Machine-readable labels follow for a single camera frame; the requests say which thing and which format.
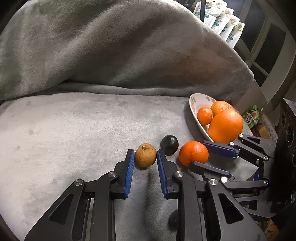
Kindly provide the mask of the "large smooth orange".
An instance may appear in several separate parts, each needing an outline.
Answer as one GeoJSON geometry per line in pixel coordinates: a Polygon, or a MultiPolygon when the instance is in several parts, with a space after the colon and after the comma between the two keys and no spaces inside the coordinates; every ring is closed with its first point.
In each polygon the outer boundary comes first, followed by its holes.
{"type": "Polygon", "coordinates": [[[229,144],[243,130],[242,116],[232,109],[219,112],[211,121],[208,135],[214,142],[229,144]]]}

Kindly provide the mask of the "small mandarin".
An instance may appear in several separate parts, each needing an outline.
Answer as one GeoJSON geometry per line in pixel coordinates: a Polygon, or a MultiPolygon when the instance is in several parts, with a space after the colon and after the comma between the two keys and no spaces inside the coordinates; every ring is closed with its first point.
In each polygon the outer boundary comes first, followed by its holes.
{"type": "Polygon", "coordinates": [[[207,106],[201,107],[197,112],[197,119],[201,125],[210,124],[210,122],[212,121],[212,118],[213,118],[213,112],[207,106]]]}

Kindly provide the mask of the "large speckled orange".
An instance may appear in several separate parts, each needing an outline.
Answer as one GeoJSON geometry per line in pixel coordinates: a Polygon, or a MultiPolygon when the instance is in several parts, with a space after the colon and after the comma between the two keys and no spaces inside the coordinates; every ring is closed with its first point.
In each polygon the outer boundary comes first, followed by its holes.
{"type": "Polygon", "coordinates": [[[215,117],[218,113],[226,110],[226,109],[232,109],[234,110],[233,106],[230,105],[228,102],[222,101],[222,100],[218,100],[216,102],[214,102],[212,104],[212,106],[210,107],[212,113],[213,113],[213,117],[215,117]]]}

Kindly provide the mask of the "dark plum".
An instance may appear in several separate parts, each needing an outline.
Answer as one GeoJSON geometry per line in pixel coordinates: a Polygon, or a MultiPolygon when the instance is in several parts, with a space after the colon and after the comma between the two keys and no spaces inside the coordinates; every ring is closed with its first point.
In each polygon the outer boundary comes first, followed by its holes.
{"type": "Polygon", "coordinates": [[[169,217],[169,226],[176,228],[178,225],[178,210],[173,211],[169,217]]]}
{"type": "Polygon", "coordinates": [[[162,138],[160,146],[167,156],[172,156],[175,152],[177,152],[179,142],[175,136],[167,135],[162,138]]]}

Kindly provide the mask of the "brown longan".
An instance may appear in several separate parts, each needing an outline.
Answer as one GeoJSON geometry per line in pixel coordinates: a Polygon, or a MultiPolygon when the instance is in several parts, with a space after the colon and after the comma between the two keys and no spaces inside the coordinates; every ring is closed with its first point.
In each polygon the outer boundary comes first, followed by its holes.
{"type": "Polygon", "coordinates": [[[135,153],[135,161],[142,168],[148,168],[153,165],[156,158],[156,149],[149,143],[141,144],[135,153]]]}

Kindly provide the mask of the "brown box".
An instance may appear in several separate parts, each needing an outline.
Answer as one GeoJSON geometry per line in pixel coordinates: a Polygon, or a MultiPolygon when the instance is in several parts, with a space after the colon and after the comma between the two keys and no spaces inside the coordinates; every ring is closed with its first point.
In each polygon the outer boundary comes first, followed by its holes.
{"type": "Polygon", "coordinates": [[[265,139],[269,139],[267,130],[265,128],[265,126],[262,123],[258,123],[256,124],[252,129],[251,129],[253,135],[255,137],[260,137],[260,138],[265,138],[265,139]]]}

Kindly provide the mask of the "green juice carton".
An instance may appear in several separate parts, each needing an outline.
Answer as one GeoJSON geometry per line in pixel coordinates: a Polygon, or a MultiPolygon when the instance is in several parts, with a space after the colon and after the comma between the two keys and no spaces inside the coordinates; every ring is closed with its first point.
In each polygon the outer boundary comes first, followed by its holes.
{"type": "Polygon", "coordinates": [[[250,129],[260,123],[260,112],[256,105],[252,105],[242,117],[250,129]]]}

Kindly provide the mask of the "floral white plate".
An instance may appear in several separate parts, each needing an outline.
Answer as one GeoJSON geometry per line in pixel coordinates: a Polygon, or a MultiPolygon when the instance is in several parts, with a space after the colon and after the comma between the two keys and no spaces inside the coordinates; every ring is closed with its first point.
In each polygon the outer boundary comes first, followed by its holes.
{"type": "Polygon", "coordinates": [[[191,113],[195,119],[195,122],[197,123],[197,126],[201,132],[201,134],[203,135],[203,137],[210,141],[210,142],[214,142],[210,136],[208,135],[208,128],[209,125],[201,125],[198,118],[197,118],[197,113],[198,110],[204,106],[207,107],[211,107],[212,104],[216,102],[216,100],[208,95],[202,94],[202,93],[193,93],[190,98],[189,98],[189,106],[190,106],[190,110],[191,113]]]}

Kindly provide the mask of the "refill pouch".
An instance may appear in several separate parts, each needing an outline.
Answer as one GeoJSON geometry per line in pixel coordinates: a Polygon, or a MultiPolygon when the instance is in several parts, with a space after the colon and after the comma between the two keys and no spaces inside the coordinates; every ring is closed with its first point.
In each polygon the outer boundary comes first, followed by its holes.
{"type": "Polygon", "coordinates": [[[235,15],[229,16],[229,21],[220,33],[220,36],[223,40],[227,40],[228,36],[230,35],[233,28],[239,23],[240,18],[236,17],[235,15]]]}
{"type": "Polygon", "coordinates": [[[216,1],[198,1],[196,3],[193,14],[201,19],[201,7],[205,7],[205,15],[203,22],[208,26],[212,27],[217,16],[219,16],[224,9],[227,7],[227,3],[225,1],[216,0],[216,1]]]}
{"type": "Polygon", "coordinates": [[[233,15],[234,9],[226,8],[222,11],[222,13],[217,16],[213,26],[211,29],[217,33],[218,35],[225,28],[226,24],[229,22],[230,17],[233,15]]]}
{"type": "Polygon", "coordinates": [[[238,40],[240,39],[244,26],[244,23],[239,22],[237,25],[234,26],[234,28],[230,32],[226,42],[232,49],[235,47],[238,40]]]}

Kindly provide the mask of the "grey fleece blanket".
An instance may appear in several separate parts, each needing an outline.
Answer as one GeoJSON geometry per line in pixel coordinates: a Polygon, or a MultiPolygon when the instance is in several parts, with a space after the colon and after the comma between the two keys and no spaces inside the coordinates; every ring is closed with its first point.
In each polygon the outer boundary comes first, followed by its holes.
{"type": "Polygon", "coordinates": [[[236,104],[254,75],[175,1],[27,1],[1,32],[1,217],[26,234],[75,179],[162,136],[200,139],[188,97],[236,104]]]}

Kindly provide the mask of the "white window frame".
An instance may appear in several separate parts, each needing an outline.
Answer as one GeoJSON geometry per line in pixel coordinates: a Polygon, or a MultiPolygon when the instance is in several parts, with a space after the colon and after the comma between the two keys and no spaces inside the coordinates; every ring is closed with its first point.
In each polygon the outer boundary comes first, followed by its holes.
{"type": "Polygon", "coordinates": [[[245,24],[235,50],[255,81],[236,107],[273,112],[295,79],[295,1],[228,1],[245,24]]]}

